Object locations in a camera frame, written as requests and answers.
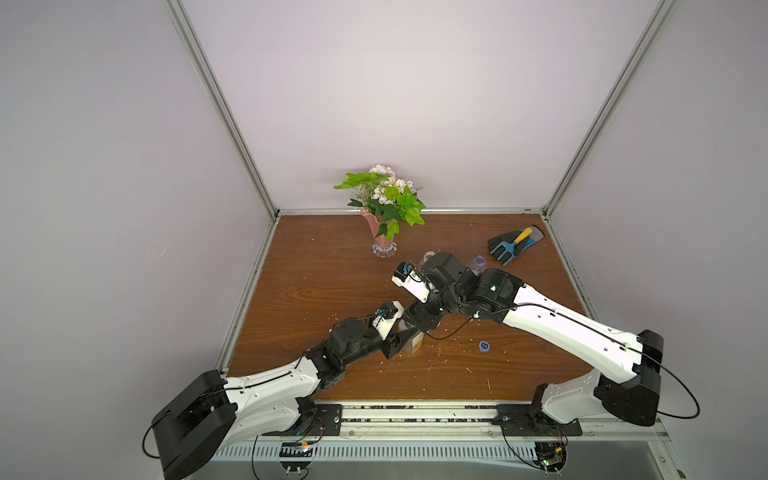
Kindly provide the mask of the green label clear bottle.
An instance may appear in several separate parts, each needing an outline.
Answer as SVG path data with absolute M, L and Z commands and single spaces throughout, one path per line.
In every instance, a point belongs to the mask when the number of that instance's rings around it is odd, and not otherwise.
M 405 343 L 402 350 L 403 354 L 408 356 L 415 355 L 421 349 L 423 340 L 424 333 L 418 329 L 414 329 Z

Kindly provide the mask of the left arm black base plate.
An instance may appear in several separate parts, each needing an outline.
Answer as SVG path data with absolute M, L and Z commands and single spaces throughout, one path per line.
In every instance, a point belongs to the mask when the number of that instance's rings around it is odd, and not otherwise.
M 316 404 L 311 415 L 302 415 L 287 430 L 266 433 L 268 437 L 339 436 L 343 406 L 341 404 Z

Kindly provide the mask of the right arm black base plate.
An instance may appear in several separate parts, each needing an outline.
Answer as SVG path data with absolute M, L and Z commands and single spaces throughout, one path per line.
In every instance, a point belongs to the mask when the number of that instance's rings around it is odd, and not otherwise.
M 529 414 L 529 404 L 498 404 L 491 424 L 499 426 L 506 436 L 578 437 L 583 430 L 578 420 L 559 424 L 544 416 Z

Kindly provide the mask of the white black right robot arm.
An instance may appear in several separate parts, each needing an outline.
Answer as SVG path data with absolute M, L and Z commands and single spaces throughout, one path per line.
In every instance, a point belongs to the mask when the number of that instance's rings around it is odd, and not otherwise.
M 535 421 L 569 424 L 609 413 L 638 426 L 658 414 L 664 339 L 651 330 L 621 331 L 569 309 L 500 269 L 481 274 L 441 252 L 421 268 L 402 262 L 392 281 L 415 299 L 403 318 L 428 333 L 447 314 L 522 330 L 578 357 L 591 371 L 539 386 L 529 411 Z

